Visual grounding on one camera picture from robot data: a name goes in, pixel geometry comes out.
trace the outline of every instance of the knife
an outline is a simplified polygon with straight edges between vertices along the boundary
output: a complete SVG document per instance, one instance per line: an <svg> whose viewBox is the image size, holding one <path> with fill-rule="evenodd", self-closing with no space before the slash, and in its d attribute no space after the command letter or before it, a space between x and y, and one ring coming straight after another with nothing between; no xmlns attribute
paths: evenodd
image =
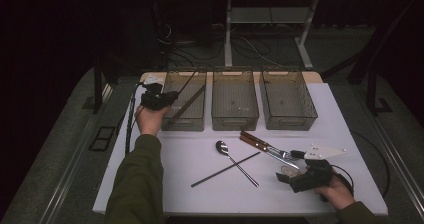
<svg viewBox="0 0 424 224"><path fill-rule="evenodd" d="M284 155L281 155L281 152L284 152L284 151L281 151L281 150L271 146L269 143L255 137L253 135L250 135L247 132L242 131L240 133L240 140L246 142L247 144L249 144L253 147L256 147L257 149L265 152L266 154L274 157L275 159L277 159L281 162L284 162L285 164L287 164L287 165L289 165L293 168L299 169L299 167L297 165L295 165L293 162L285 160Z"/></svg>

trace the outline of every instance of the wooden handle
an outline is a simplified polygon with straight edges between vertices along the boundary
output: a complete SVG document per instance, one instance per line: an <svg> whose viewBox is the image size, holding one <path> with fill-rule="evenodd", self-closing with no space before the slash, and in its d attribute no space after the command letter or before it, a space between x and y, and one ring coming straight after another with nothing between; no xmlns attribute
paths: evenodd
<svg viewBox="0 0 424 224"><path fill-rule="evenodd" d="M249 138L249 139L251 139L251 140L253 140L253 141L255 141L255 142L259 143L259 144L262 144L263 146L268 146L269 145L267 142L265 142L265 141L263 141L263 140L255 137L255 136L253 136L253 135L251 135L251 134L249 134L249 133L247 133L245 131L240 132L240 135L241 136L245 136L245 137L247 137L247 138Z"/></svg>
<svg viewBox="0 0 424 224"><path fill-rule="evenodd" d="M268 151L268 148L265 145L262 145L261 143L258 143L258 142L254 141L252 139L249 139L246 136L240 136L240 140L246 142L247 144L249 144L249 145L251 145L253 147L258 148L259 150L261 150L263 152L267 152Z"/></svg>

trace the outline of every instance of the utensil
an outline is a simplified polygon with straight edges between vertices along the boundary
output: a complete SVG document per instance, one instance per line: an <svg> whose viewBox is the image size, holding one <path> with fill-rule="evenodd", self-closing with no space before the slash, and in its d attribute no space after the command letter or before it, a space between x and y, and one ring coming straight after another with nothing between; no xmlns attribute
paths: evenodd
<svg viewBox="0 0 424 224"><path fill-rule="evenodd" d="M217 141L215 146L216 146L216 150L219 153L221 153L222 155L225 155L228 158L230 158L230 160L240 169L241 172L243 172L243 174L253 183L253 185L255 185L256 187L259 186L259 184L251 176L249 176L249 174L247 174L247 172L244 171L243 168L241 168L241 166L239 166L233 160L233 158L231 158L231 156L228 154L228 146L227 146L227 144L225 144L223 141Z"/></svg>
<svg viewBox="0 0 424 224"><path fill-rule="evenodd" d="M241 160L241 161L237 162L236 164L233 164L233 165L231 165L231 166L229 166L229 167L227 167L227 168L224 168L224 169L222 169L222 170L221 170L221 171L219 171L219 172L215 172L214 174L212 174L212 175L210 175L210 176L208 176L208 177L206 177L206 178L204 178L204 179L202 179L202 180L200 180L200 181L198 181L198 182L196 182L196 183L193 183L193 184L191 185L191 187L195 187L195 186L199 185L200 183L202 183L202 182L204 182L204 181L207 181L207 180L211 179L212 177L214 177L214 176L216 176L216 175L218 175L218 174L221 174L221 173L223 173L224 171L226 171L226 170L228 170L228 169L230 169L230 168L233 168L233 167L237 166L238 164L240 164L240 163L242 163L242 162L244 162L244 161L246 161L246 160L248 160L248 159L250 159L250 158L252 158L252 157L254 157L254 156L256 156L256 155L258 155L259 153L260 153L260 152L256 152L255 154L253 154L253 155L251 155L251 156L248 156L248 157L244 158L243 160Z"/></svg>
<svg viewBox="0 0 424 224"><path fill-rule="evenodd" d="M273 146L271 146L271 144L245 132L242 131L240 133L240 140L246 142L247 144L258 148L259 150L265 152L266 154L274 157L275 159L284 162L285 164L299 169L299 167L294 164L293 162L291 162L291 160L296 160L296 158L292 157L290 152L286 152L286 151L281 151Z"/></svg>

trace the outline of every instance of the table surface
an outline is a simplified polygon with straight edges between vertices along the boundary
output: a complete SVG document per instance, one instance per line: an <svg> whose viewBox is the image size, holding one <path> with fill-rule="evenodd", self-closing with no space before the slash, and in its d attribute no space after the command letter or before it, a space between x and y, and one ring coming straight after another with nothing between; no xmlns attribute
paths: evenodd
<svg viewBox="0 0 424 224"><path fill-rule="evenodd" d="M163 78L164 74L150 73L150 77ZM329 86L319 75L304 73L318 118L309 131L267 130L263 119L260 90L256 86L259 120L251 131L271 145L286 151L306 151L311 144L345 148L344 155L329 158L331 164L344 168L352 176L355 198L365 203L376 215L387 215L387 206L350 135L349 129ZM242 160L257 149L239 140L239 131L213 131L211 113L212 76L208 75L205 101L205 130L202 132L160 131L161 158L164 166L164 212L167 215L222 215L222 216L316 216L334 213L329 203L320 201L312 190L294 193L291 187L277 180L283 163L261 153L241 164L258 183L255 187L237 168L191 187L191 184L223 169L232 162L220 155L215 143L227 143L229 154L235 161ZM137 97L144 92L139 88ZM122 125L112 156L93 206L93 211L104 213L112 191L116 170L125 156L126 125ZM131 149L138 133L131 137ZM304 171L303 160L296 161Z"/></svg>

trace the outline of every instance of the person's left hand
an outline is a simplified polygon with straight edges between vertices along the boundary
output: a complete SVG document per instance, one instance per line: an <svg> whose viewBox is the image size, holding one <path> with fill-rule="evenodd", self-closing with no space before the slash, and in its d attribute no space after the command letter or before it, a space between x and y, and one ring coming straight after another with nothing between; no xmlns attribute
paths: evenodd
<svg viewBox="0 0 424 224"><path fill-rule="evenodd" d="M142 105L138 106L134 116L136 118L140 134L156 136L162 125L162 117L168 110L169 106L158 111L150 110Z"/></svg>

